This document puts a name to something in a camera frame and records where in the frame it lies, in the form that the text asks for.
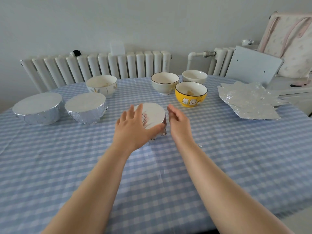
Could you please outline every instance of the blue and white checkered tablecloth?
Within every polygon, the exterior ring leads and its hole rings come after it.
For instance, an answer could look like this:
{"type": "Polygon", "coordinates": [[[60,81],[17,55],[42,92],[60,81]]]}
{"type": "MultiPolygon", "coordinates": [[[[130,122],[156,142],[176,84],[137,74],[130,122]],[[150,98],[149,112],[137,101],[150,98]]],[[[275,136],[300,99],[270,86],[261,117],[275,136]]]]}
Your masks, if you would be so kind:
{"type": "MultiPolygon", "coordinates": [[[[95,125],[80,124],[64,114],[52,125],[30,126],[12,110],[0,114],[0,232],[42,231],[111,144],[122,111],[143,102],[164,108],[172,103],[181,109],[203,151],[274,214],[311,205],[311,119],[292,105],[278,108],[278,121],[240,119],[219,98],[221,82],[234,80],[209,76],[205,101],[186,108],[174,94],[158,94],[149,78],[119,80],[118,90],[108,99],[109,109],[95,125]]],[[[54,92],[67,101],[87,88],[80,83],[54,92]]],[[[129,157],[107,233],[194,233],[214,228],[169,127],[167,136],[129,157]]]]}

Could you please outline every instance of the cat illustration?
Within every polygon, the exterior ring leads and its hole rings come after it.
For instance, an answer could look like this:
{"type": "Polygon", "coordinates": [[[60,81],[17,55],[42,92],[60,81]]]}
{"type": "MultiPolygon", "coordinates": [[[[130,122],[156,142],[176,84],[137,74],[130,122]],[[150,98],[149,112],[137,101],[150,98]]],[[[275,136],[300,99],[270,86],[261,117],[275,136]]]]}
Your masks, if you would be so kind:
{"type": "Polygon", "coordinates": [[[188,104],[188,99],[187,99],[187,98],[183,98],[182,103],[184,103],[184,104],[188,104]]]}
{"type": "Polygon", "coordinates": [[[195,105],[196,103],[197,103],[197,100],[196,100],[196,99],[191,99],[190,105],[195,105]]]}

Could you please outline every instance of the white radiator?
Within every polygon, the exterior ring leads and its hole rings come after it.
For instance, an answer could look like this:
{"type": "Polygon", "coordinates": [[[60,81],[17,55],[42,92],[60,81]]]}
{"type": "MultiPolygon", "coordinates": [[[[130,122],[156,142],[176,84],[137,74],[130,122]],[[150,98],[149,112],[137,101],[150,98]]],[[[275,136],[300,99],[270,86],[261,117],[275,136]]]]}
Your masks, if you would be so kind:
{"type": "MultiPolygon", "coordinates": [[[[257,49],[259,45],[244,46],[249,49],[257,49]]],[[[229,68],[235,47],[215,48],[216,55],[211,59],[208,75],[225,77],[229,68]]]]}
{"type": "Polygon", "coordinates": [[[40,93],[69,84],[87,81],[98,75],[117,78],[151,77],[169,72],[172,55],[167,51],[128,52],[90,55],[37,57],[21,60],[21,64],[40,93]]]}

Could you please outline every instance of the hand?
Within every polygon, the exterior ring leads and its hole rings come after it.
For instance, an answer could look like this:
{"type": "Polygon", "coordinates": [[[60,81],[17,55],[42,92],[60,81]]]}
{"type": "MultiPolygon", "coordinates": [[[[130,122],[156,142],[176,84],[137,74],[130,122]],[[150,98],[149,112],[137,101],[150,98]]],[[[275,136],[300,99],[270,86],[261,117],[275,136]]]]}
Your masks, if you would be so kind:
{"type": "Polygon", "coordinates": [[[171,136],[176,145],[194,143],[189,118],[171,104],[168,105],[167,110],[171,136]]]}
{"type": "Polygon", "coordinates": [[[142,110],[143,104],[140,104],[135,111],[134,106],[131,105],[127,112],[121,114],[115,125],[113,145],[119,148],[123,147],[130,154],[145,145],[165,127],[164,124],[160,123],[146,130],[142,123],[142,110]]]}

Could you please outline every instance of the foil piece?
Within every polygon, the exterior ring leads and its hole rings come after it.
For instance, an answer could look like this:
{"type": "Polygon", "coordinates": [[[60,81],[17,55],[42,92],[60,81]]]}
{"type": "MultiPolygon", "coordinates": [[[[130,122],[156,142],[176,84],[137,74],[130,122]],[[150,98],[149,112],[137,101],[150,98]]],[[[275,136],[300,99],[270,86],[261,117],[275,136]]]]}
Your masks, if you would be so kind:
{"type": "Polygon", "coordinates": [[[278,120],[280,116],[274,106],[287,103],[268,92],[260,83],[244,84],[239,81],[230,85],[221,83],[218,91],[220,98],[240,118],[245,119],[278,120]]]}
{"type": "Polygon", "coordinates": [[[21,100],[12,110],[19,119],[29,125],[50,125],[60,119],[64,112],[64,103],[60,94],[43,93],[21,100]]]}
{"type": "Polygon", "coordinates": [[[104,95],[102,95],[102,96],[103,96],[104,102],[100,106],[98,106],[94,109],[87,110],[84,112],[70,110],[69,107],[67,106],[68,102],[65,104],[65,109],[67,110],[68,114],[77,122],[83,123],[85,125],[96,124],[103,117],[104,113],[108,109],[106,98],[104,95]]]}
{"type": "Polygon", "coordinates": [[[165,109],[163,109],[162,106],[155,104],[155,103],[144,103],[143,104],[143,110],[142,110],[142,123],[145,129],[150,129],[153,126],[163,123],[165,124],[164,129],[156,135],[155,138],[150,139],[150,142],[154,142],[155,139],[159,136],[167,135],[167,119],[166,119],[166,113],[165,109]]]}

